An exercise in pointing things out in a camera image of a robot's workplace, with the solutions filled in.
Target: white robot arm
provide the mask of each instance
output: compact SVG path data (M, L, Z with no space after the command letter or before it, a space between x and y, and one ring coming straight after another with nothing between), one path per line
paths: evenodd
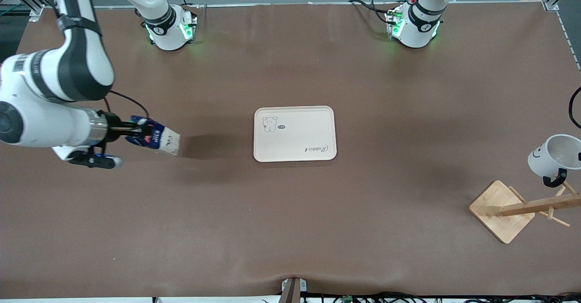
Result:
M436 36L440 17L450 0L405 2L386 14L388 32L408 47L420 48Z
M127 0L145 21L149 38L163 50L175 50L193 41L197 17L166 0Z
M56 0L60 48L9 57L2 63L0 140L22 147L52 147L62 160L113 168L120 159L94 154L121 135L148 135L114 113L74 105L101 100L114 82L91 0Z

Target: wooden peg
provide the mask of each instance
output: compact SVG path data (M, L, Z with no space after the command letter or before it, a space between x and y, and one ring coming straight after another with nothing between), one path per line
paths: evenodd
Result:
M547 217L547 219L548 219L548 220L550 220L550 219L548 218L548 214L546 214L546 212L543 212L543 211L541 211L541 212L538 212L538 214L540 214L541 216ZM564 221L560 220L559 218L555 218L555 217L553 217L553 218L552 218L552 221L554 221L554 222L556 222L556 223L559 223L559 224L561 224L561 225L563 225L563 226L565 226L565 227L571 227L571 225L570 225L570 224L568 224L568 223L566 223L566 222L564 222Z
M559 191L555 194L556 197L560 197L566 190L567 188L565 186L561 186L561 188L559 189Z
M521 202L523 202L523 203L527 203L527 200L525 200L525 198L523 198L523 197L522 197L522 195L521 195L521 194L519 194L519 193L517 192L517 190L515 190L515 189L514 189L514 187L512 187L512 186L509 186L509 187L508 187L508 189L509 189L509 190L511 190L511 192L512 192L512 193L513 193L513 194L514 194L514 195L515 195L515 196L516 196L516 197L517 197L519 200L521 200Z
M575 189L573 187L571 187L571 185L569 185L569 183L567 183L567 181L563 182L563 187L565 187L567 190L569 190L569 192L571 192L571 194L579 194L579 193L577 193L577 191L575 191Z

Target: mug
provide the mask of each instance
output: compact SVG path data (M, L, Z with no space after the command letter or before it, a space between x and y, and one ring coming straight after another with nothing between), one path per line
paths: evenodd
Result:
M562 185L567 171L581 169L581 140L567 134L553 135L529 154L529 167L543 177L546 186Z

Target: black mug handle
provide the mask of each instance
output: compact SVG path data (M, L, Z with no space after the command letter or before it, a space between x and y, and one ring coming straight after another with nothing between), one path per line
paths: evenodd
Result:
M550 188L557 187L565 183L565 179L567 178L567 170L559 168L559 175L556 177L554 181L551 181L550 177L543 176L543 184Z

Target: table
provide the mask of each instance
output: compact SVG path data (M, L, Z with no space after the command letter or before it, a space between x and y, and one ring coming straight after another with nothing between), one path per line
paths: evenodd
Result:
M450 5L423 49L361 6L196 12L197 43L164 52L133 11L98 11L114 88L182 134L180 156L120 140L108 151L125 164L105 171L0 146L0 297L265 295L289 276L314 293L580 290L581 211L556 214L569 229L535 218L510 245L468 211L496 179L554 194L527 154L579 135L579 71L540 2ZM19 52L61 43L45 12ZM337 157L256 162L253 113L295 105L334 109Z

